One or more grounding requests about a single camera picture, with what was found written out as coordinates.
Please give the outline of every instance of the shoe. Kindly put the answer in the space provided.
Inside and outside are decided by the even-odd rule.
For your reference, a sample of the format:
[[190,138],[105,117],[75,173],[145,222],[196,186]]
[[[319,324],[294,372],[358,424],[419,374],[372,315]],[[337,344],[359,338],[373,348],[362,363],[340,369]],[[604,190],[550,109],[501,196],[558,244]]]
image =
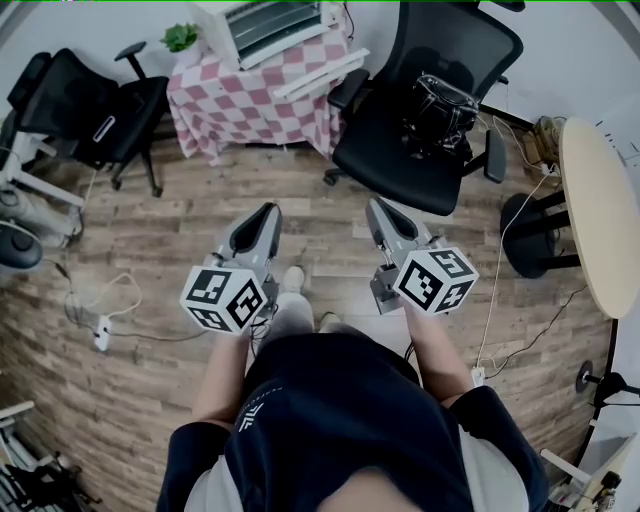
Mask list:
[[339,324],[340,322],[340,317],[335,313],[329,311],[322,316],[322,320],[320,320],[320,329],[318,329],[318,332],[325,332],[326,328],[331,324]]
[[304,285],[304,271],[300,267],[289,267],[282,278],[282,291],[301,293]]

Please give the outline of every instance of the black backpack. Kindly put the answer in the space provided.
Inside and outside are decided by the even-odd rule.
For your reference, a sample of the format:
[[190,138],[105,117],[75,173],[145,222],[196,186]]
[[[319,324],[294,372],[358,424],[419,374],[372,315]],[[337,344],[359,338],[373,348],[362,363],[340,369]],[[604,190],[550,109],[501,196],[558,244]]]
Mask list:
[[418,158],[441,150],[472,158],[466,134],[478,116],[478,101],[434,75],[423,74],[411,90],[404,117],[407,150]]

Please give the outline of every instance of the round table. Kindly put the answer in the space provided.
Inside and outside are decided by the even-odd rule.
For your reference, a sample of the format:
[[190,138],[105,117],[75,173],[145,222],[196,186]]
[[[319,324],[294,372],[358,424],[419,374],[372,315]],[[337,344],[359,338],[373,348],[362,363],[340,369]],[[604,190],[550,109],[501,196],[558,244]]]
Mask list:
[[[640,287],[640,215],[627,169],[602,133],[570,118],[560,136],[563,191],[529,199],[503,239],[507,258],[528,278],[549,269],[582,266],[600,309],[623,317]],[[527,198],[516,194],[502,208],[500,232]],[[567,209],[546,210],[566,202]],[[555,256],[557,229],[571,226],[578,254]]]

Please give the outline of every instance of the wood plank flooring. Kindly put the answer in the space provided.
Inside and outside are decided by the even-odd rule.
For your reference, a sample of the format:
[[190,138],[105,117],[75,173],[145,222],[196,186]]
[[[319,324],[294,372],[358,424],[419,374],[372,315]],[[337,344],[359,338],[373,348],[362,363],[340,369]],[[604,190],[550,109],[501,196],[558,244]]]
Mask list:
[[[470,139],[475,151],[482,150],[481,132]],[[422,214],[429,229],[446,234],[480,273],[465,304],[443,319],[470,366],[482,340],[496,271],[501,205],[535,185],[510,138],[507,146],[508,178],[502,185],[476,173],[463,181],[453,215]],[[114,318],[114,332],[175,338],[197,332],[178,305],[190,267],[201,264],[216,236],[237,215],[276,201],[285,219],[273,265],[276,277],[289,265],[302,265],[305,293],[317,319],[334,311],[404,353],[408,334],[403,316],[380,317],[369,291],[382,260],[365,221],[371,194],[364,187],[349,179],[327,187],[321,178],[330,164],[310,150],[232,148],[220,167],[211,168],[200,157],[185,160],[177,142],[168,140],[156,143],[152,156],[163,197],[151,197],[139,163],[119,192],[111,190],[107,174],[98,174],[84,236],[68,251],[74,286],[87,301],[123,271],[130,271],[142,287],[142,304]],[[88,169],[69,163],[51,164],[43,172],[82,193],[91,176]],[[537,195],[550,191],[542,187]],[[570,252],[570,231],[562,230],[561,236],[561,247]],[[52,251],[47,257],[62,261],[64,254]],[[504,261],[485,357],[495,356],[502,364],[584,284],[580,269],[550,271],[529,281]],[[207,334],[172,343],[119,336],[111,338],[107,353],[100,353],[89,329],[77,328],[65,317],[68,289],[55,267],[44,262],[38,272],[14,277],[0,290],[1,400],[35,400],[36,410],[21,423],[21,433],[38,449],[60,450],[81,465],[88,488],[104,500],[103,510],[154,510],[167,441],[189,417],[212,338]],[[133,287],[121,284],[96,312],[114,311],[133,300]],[[609,332],[610,321],[585,290],[533,348],[513,357],[489,381],[536,449],[575,456],[592,415],[590,396],[576,396],[573,390],[575,374],[585,359],[594,361],[596,373],[603,371]],[[492,374],[491,361],[484,365]]]

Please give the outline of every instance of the checkered tablecloth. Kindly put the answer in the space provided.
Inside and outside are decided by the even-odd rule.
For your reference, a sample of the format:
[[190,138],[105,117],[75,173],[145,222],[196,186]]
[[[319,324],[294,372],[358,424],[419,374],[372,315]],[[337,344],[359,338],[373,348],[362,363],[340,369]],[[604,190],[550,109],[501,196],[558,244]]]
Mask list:
[[340,136],[339,110],[327,103],[336,82],[289,103],[273,91],[347,55],[345,24],[244,71],[230,71],[213,53],[174,69],[167,96],[186,157],[202,151],[211,165],[229,142],[308,141],[329,157]]

